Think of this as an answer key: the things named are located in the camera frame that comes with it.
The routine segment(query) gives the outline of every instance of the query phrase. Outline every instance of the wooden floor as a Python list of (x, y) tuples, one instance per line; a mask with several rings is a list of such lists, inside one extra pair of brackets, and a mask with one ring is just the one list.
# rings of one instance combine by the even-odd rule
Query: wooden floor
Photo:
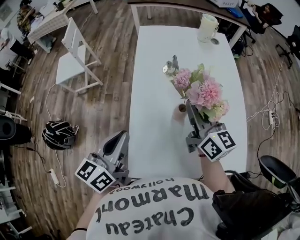
[[(33, 227), (36, 235), (49, 233), (50, 229), (62, 231), (66, 238), (75, 227), (78, 218), (88, 204), (92, 189), (74, 176), (74, 172), (84, 157), (98, 149), (99, 142), (109, 134), (127, 129), (132, 75), (135, 59), (137, 34), (130, 8), (121, 0), (102, 0), (96, 3), (99, 13), (91, 14), (89, 5), (68, 13), (73, 17), (82, 34), (93, 50), (100, 56), (103, 65), (93, 69), (104, 82), (103, 87), (94, 87), (86, 94), (76, 97), (54, 86), (48, 98), (52, 119), (61, 118), (74, 125), (79, 125), (79, 136), (74, 148), (59, 151), (63, 165), (63, 174), (67, 181), (66, 188), (55, 188), (49, 174), (43, 170), (40, 159), (33, 152), (12, 148), (12, 168), (15, 177), (16, 194), (22, 199), (20, 206), (27, 213), (26, 221)], [(155, 25), (178, 25), (199, 27), (199, 15), (196, 12), (172, 8), (153, 8), (152, 20), (147, 20), (146, 10), (142, 11), (142, 23)], [(39, 152), (46, 159), (46, 168), (54, 168), (61, 180), (55, 152), (44, 144), (41, 133), (49, 120), (45, 108), (45, 98), (49, 88), (55, 84), (58, 59), (67, 51), (60, 43), (66, 28), (54, 33), (58, 38), (50, 54), (38, 51), (28, 68), (23, 81), (22, 95), (18, 99), (17, 111), (29, 119)], [(252, 45), (254, 54), (238, 59), (237, 67), (244, 92), (247, 116), (259, 111), (270, 99), (282, 59), (275, 51), (275, 45), (285, 46), (281, 36), (267, 29), (264, 35), (256, 36)], [(72, 87), (81, 87), (83, 77), (73, 81)], [(290, 93), (291, 100), (300, 107), (300, 71), (295, 64), (291, 70), (283, 63), (277, 91), (282, 97), (283, 91)], [(285, 99), (278, 107), (280, 127), (272, 140), (261, 146), (261, 154), (270, 154), (287, 163), (300, 174), (299, 121), (293, 107)], [(259, 172), (256, 151), (259, 143), (272, 134), (261, 126), (260, 114), (248, 124), (247, 169)], [(271, 184), (263, 177), (254, 183), (274, 191)]]

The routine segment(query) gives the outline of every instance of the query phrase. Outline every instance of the black cable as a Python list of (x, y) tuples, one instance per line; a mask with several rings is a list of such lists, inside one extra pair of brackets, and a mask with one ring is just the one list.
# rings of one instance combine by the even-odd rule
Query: black cable
[(274, 136), (275, 131), (276, 131), (276, 128), (274, 128), (274, 132), (273, 132), (273, 134), (271, 135), (271, 137), (266, 138), (265, 140), (263, 140), (263, 141), (258, 145), (258, 149), (257, 149), (257, 153), (256, 153), (256, 155), (257, 155), (257, 160), (258, 160), (258, 161), (259, 161), (258, 152), (259, 152), (260, 146), (261, 146), (265, 141), (271, 139), (271, 138)]
[(286, 93), (287, 96), (289, 97), (289, 101), (290, 101), (290, 103), (293, 105), (293, 107), (295, 108), (295, 110), (298, 111), (298, 112), (300, 112), (300, 110), (299, 110), (297, 107), (295, 107), (295, 104), (291, 101), (290, 94), (289, 94), (287, 91), (284, 91), (284, 92), (283, 92), (283, 98), (282, 98), (282, 100), (279, 101), (278, 103), (281, 103), (281, 102), (285, 99), (285, 93)]
[[(251, 49), (251, 51), (252, 51), (251, 54), (247, 54), (247, 47)], [(254, 54), (253, 48), (250, 47), (250, 46), (248, 46), (248, 45), (247, 45), (247, 47), (244, 46), (244, 48), (243, 48), (243, 50), (242, 50), (241, 55), (242, 55), (243, 57), (246, 57), (246, 56), (252, 56), (252, 55)]]
[(38, 154), (38, 156), (40, 157), (40, 159), (41, 159), (41, 162), (42, 162), (44, 171), (45, 171), (46, 173), (50, 173), (50, 172), (48, 172), (48, 171), (45, 169), (45, 163), (46, 163), (46, 160), (45, 160), (45, 158), (42, 157), (41, 154), (38, 152), (38, 144), (37, 144), (37, 143), (35, 144), (35, 149), (30, 148), (30, 147), (19, 147), (19, 146), (16, 146), (16, 145), (12, 145), (12, 146), (13, 146), (13, 147), (16, 147), (16, 148), (25, 148), (25, 149), (27, 149), (28, 151), (34, 151), (34, 152), (36, 152), (36, 153)]
[(255, 179), (255, 178), (258, 178), (259, 176), (263, 176), (262, 171), (260, 173), (255, 173), (255, 172), (252, 172), (252, 171), (247, 171), (247, 172), (257, 175), (256, 177), (249, 177), (251, 179)]

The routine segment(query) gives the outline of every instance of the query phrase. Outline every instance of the wooden desk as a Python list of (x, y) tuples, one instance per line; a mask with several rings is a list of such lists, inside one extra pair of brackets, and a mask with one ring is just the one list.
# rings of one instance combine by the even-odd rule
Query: wooden desk
[[(239, 40), (246, 28), (250, 27), (245, 17), (234, 17), (226, 9), (220, 8), (208, 0), (128, 0), (127, 3), (131, 6), (137, 33), (139, 33), (140, 28), (140, 20), (137, 13), (137, 7), (147, 7), (148, 18), (150, 19), (151, 11), (149, 7), (152, 6), (181, 8), (185, 10), (196, 11), (199, 13), (206, 13), (238, 25), (239, 29), (236, 31), (231, 41), (229, 42), (229, 46), (231, 48)], [(236, 9), (243, 15), (239, 7), (236, 7)]]

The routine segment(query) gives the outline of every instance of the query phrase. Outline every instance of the flower bouquet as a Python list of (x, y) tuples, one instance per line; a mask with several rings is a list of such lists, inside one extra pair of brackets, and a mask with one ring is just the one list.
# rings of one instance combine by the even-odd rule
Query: flower bouquet
[(222, 85), (210, 76), (203, 64), (193, 72), (187, 68), (174, 72), (171, 83), (184, 99), (184, 104), (189, 99), (204, 121), (217, 122), (227, 114), (229, 104), (222, 99)]

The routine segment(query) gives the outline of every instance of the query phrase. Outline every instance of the white cable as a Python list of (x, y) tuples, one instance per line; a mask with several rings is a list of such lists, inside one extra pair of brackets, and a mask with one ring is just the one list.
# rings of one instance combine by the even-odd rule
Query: white cable
[[(266, 112), (273, 112), (273, 113), (276, 114), (276, 117), (274, 117), (274, 119), (275, 119), (275, 120), (278, 120), (278, 122), (276, 123), (276, 121), (275, 121), (275, 126), (272, 127), (273, 130), (274, 130), (275, 128), (279, 127), (279, 125), (280, 125), (280, 118), (279, 118), (279, 115), (276, 113), (276, 106), (277, 106), (277, 105), (279, 104), (279, 102), (280, 102), (280, 94), (279, 94), (278, 92), (276, 92), (276, 93), (275, 93), (275, 101), (273, 101), (272, 99), (273, 99), (273, 96), (274, 96), (275, 89), (276, 89), (276, 87), (277, 87), (277, 85), (278, 85), (278, 81), (279, 81), (279, 77), (280, 77), (280, 73), (281, 73), (283, 61), (284, 61), (284, 59), (282, 59), (282, 62), (281, 62), (281, 65), (280, 65), (280, 70), (279, 70), (278, 77), (277, 77), (277, 80), (276, 80), (276, 84), (275, 84), (275, 86), (274, 86), (274, 90), (273, 90), (273, 92), (272, 92), (272, 96), (271, 96), (270, 100), (268, 101), (268, 103), (267, 103), (260, 111), (254, 113), (252, 116), (247, 117), (247, 119), (246, 119), (247, 122), (249, 122), (249, 121), (251, 121), (253, 118), (255, 118), (259, 113), (263, 113), (263, 114), (262, 114), (262, 128), (263, 128), (264, 130), (268, 130), (268, 129), (270, 128), (270, 126), (271, 126), (271, 124), (270, 124), (267, 128), (265, 128), (264, 125), (263, 125), (263, 118), (264, 118), (264, 114), (265, 114)], [(273, 103), (273, 104), (274, 104), (273, 109), (270, 108), (270, 103)]]
[(52, 118), (51, 118), (51, 115), (50, 115), (50, 113), (49, 113), (49, 109), (48, 109), (48, 106), (47, 106), (47, 99), (48, 99), (49, 93), (50, 93), (50, 91), (51, 91), (51, 88), (49, 88), (49, 91), (48, 91), (48, 94), (47, 94), (46, 100), (45, 100), (45, 105), (46, 105), (46, 109), (47, 109), (47, 112), (48, 112), (50, 121), (52, 121)]
[[(48, 109), (48, 106), (47, 106), (47, 99), (48, 99), (50, 90), (51, 90), (55, 85), (56, 85), (56, 84), (54, 84), (53, 86), (50, 87), (50, 89), (49, 89), (49, 91), (48, 91), (48, 94), (47, 94), (47, 96), (46, 96), (46, 99), (45, 99), (45, 105), (46, 105), (46, 109), (47, 109), (47, 112), (48, 112), (50, 121), (52, 121), (52, 118), (51, 118), (51, 115), (50, 115), (50, 113), (49, 113), (49, 109)], [(60, 173), (61, 173), (61, 175), (62, 175), (62, 179), (63, 179), (64, 182), (65, 182), (65, 185), (64, 185), (64, 186), (61, 186), (59, 183), (57, 184), (57, 186), (59, 186), (60, 188), (65, 188), (65, 187), (67, 186), (67, 182), (66, 182), (65, 177), (64, 177), (64, 175), (63, 175), (63, 173), (62, 173), (62, 167), (61, 167), (61, 164), (60, 164), (60, 160), (58, 159), (57, 151), (56, 151), (56, 150), (55, 150), (55, 155), (56, 155), (56, 159), (57, 159), (57, 161), (58, 161), (58, 164), (59, 164), (59, 166), (60, 166)]]
[(65, 178), (64, 178), (64, 175), (63, 175), (63, 173), (62, 173), (62, 167), (61, 167), (61, 164), (60, 164), (60, 160), (58, 159), (57, 151), (56, 151), (56, 150), (55, 150), (55, 155), (56, 155), (56, 159), (57, 159), (57, 161), (58, 161), (58, 164), (60, 165), (60, 173), (61, 173), (61, 175), (62, 175), (62, 179), (63, 179), (64, 182), (65, 182), (65, 185), (64, 185), (64, 186), (61, 186), (59, 183), (57, 184), (57, 186), (59, 186), (60, 188), (65, 188), (65, 187), (67, 186), (67, 183), (66, 183), (66, 180), (65, 180)]
[(85, 23), (88, 21), (88, 19), (90, 18), (90, 16), (92, 15), (94, 11), (91, 11), (90, 15), (85, 19), (84, 23), (82, 24), (81, 28), (79, 29), (79, 31), (81, 31), (81, 29), (83, 28), (83, 26), (85, 25)]

